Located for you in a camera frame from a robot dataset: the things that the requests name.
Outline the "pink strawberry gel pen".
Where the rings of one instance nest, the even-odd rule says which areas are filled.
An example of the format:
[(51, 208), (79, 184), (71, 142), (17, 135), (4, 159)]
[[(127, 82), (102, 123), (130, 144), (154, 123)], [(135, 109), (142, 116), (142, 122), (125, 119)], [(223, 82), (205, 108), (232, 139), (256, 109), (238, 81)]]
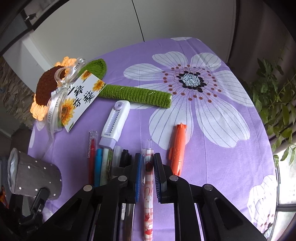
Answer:
[(142, 185), (144, 186), (144, 240), (153, 239), (154, 151), (152, 140), (142, 149)]

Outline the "black marker pen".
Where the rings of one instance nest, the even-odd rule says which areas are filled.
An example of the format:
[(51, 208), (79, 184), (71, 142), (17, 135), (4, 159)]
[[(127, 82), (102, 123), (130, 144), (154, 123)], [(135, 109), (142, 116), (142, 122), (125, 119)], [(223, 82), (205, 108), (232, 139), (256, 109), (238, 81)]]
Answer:
[(132, 155), (129, 153), (128, 150), (123, 149), (121, 156), (120, 156), (119, 166), (121, 168), (125, 168), (131, 164), (132, 164)]

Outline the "translucent white pen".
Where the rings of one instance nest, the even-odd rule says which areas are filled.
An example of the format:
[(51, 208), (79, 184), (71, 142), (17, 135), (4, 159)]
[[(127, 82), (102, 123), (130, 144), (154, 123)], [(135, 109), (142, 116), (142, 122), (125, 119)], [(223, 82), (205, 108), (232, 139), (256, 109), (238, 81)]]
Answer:
[(112, 157), (112, 168), (113, 167), (119, 167), (120, 159), (121, 159), (121, 153), (123, 149), (121, 146), (115, 146), (113, 149), (113, 157)]

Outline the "orange rocket-shaped pen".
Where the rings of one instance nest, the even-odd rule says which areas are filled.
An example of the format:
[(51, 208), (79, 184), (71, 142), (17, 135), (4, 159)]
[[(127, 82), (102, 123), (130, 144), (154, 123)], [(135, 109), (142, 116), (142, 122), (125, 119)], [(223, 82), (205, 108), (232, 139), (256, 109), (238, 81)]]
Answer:
[(171, 170), (176, 176), (180, 176), (182, 173), (186, 146), (186, 129), (187, 125), (184, 125), (183, 123), (176, 126), (174, 145), (171, 147), (169, 152)]

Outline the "blue marker pen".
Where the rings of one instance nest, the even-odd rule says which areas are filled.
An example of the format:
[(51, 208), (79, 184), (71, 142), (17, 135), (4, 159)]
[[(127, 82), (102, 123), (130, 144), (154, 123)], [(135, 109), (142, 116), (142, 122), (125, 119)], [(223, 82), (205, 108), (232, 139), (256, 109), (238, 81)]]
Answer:
[(94, 167), (94, 186), (100, 186), (100, 176), (101, 176), (101, 165), (102, 165), (102, 149), (97, 149), (95, 156), (95, 167)]

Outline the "pale green pen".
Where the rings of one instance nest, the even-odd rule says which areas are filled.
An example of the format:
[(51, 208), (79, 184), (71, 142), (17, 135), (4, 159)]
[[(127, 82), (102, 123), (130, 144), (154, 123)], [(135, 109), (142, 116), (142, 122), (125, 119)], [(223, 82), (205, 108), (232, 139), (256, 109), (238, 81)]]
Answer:
[(104, 148), (102, 153), (100, 186), (106, 185), (109, 179), (109, 169), (113, 158), (113, 150)]

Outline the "white purple correction tape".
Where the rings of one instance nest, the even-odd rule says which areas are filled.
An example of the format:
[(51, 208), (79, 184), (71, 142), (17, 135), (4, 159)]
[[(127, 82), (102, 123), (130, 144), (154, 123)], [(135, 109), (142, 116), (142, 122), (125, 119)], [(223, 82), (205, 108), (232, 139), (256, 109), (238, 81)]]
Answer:
[(119, 100), (114, 104), (101, 133), (100, 147), (110, 150), (114, 149), (121, 136), (129, 112), (129, 101)]

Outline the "red pen clear cap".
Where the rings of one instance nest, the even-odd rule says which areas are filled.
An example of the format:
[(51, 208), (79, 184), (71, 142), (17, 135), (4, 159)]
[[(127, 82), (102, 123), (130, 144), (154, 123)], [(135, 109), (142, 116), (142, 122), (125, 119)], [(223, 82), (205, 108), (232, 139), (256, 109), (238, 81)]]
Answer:
[(94, 185), (94, 167), (95, 167), (95, 155), (97, 150), (97, 131), (90, 130), (88, 136), (88, 181), (90, 185)]

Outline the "grey fabric pen holder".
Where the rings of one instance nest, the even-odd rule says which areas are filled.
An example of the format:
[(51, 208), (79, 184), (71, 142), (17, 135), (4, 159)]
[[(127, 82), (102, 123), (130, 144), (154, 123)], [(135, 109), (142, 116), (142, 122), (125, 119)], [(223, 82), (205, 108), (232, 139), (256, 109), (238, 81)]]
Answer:
[(8, 185), (11, 193), (30, 197), (47, 188), (49, 199), (55, 200), (62, 192), (62, 175), (54, 164), (13, 148), (8, 159)]

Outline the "purple floral tablecloth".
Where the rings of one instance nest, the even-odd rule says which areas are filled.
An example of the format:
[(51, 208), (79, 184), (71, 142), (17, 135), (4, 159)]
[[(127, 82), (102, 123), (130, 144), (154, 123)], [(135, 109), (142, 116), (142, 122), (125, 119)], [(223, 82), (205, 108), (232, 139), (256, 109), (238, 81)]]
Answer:
[[(161, 154), (167, 182), (166, 203), (158, 202), (154, 179), (152, 240), (264, 240), (273, 221), (276, 178), (270, 143), (253, 101), (226, 64), (207, 52), (187, 59), (180, 52), (157, 54), (164, 64), (138, 63), (106, 84), (171, 94), (171, 106), (130, 102), (130, 112), (115, 146), (132, 155), (132, 164), (109, 169), (106, 185), (88, 181), (88, 136), (103, 127), (118, 99), (96, 97), (70, 132), (49, 140), (45, 117), (37, 120), (29, 156), (58, 167), (62, 192), (48, 200), (45, 222), (34, 240), (118, 240), (127, 228), (144, 240), (144, 186), (134, 201), (132, 167), (147, 140)], [(176, 126), (187, 125), (182, 173), (171, 170), (169, 152)]]

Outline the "sunflower gift card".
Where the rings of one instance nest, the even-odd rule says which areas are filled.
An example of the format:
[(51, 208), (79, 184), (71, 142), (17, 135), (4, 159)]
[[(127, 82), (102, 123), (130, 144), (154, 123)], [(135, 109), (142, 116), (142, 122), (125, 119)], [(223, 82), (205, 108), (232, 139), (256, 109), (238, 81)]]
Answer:
[(61, 123), (67, 132), (105, 87), (106, 83), (88, 70), (71, 85), (61, 110)]

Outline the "white printed ribbon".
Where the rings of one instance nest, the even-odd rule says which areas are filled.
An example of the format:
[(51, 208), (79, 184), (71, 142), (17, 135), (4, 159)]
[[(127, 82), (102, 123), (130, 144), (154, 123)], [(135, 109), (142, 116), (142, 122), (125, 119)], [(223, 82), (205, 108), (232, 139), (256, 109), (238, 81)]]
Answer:
[(79, 57), (73, 64), (59, 68), (55, 72), (54, 79), (57, 83), (57, 89), (51, 94), (45, 117), (49, 140), (53, 140), (54, 134), (61, 130), (59, 118), (61, 118), (63, 99), (67, 95), (68, 89), (71, 87), (72, 83), (78, 78), (79, 71), (86, 64), (87, 61), (85, 58)]

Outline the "crocheted sunflower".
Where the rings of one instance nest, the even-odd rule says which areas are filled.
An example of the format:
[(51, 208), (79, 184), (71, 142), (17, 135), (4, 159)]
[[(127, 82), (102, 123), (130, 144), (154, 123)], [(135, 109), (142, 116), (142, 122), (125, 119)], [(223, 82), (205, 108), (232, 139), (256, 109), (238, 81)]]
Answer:
[[(46, 114), (47, 104), (50, 100), (51, 93), (58, 87), (55, 80), (55, 73), (62, 70), (60, 77), (62, 80), (69, 74), (70, 67), (76, 62), (75, 58), (64, 57), (61, 62), (57, 62), (54, 67), (47, 70), (40, 77), (30, 113), (33, 118), (42, 121)], [(89, 62), (81, 69), (80, 75), (82, 80), (86, 80), (90, 74), (95, 75), (98, 80), (93, 85), (91, 92), (98, 94), (101, 98), (122, 99), (135, 103), (169, 108), (171, 106), (171, 94), (159, 90), (149, 90), (147, 88), (136, 88), (130, 86), (120, 86), (105, 84), (102, 78), (107, 72), (107, 64), (103, 59), (97, 59)]]

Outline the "white cabinet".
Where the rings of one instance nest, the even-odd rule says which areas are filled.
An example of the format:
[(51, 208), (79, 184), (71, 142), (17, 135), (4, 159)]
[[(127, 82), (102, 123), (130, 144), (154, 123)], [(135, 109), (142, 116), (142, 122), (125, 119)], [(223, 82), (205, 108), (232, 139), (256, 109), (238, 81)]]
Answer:
[(125, 68), (164, 64), (157, 54), (229, 58), (236, 1), (32, 1), (8, 28), (1, 56), (31, 90), (65, 56), (104, 58), (115, 81)]

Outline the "green leafy houseplant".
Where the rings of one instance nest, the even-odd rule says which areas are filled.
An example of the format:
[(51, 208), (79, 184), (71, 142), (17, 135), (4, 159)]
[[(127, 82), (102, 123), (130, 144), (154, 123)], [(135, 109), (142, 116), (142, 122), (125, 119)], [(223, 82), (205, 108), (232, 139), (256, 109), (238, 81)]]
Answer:
[(273, 160), (295, 162), (295, 66), (286, 80), (280, 66), (280, 56), (271, 62), (257, 59), (256, 79), (247, 84), (247, 92), (263, 122), (270, 141)]

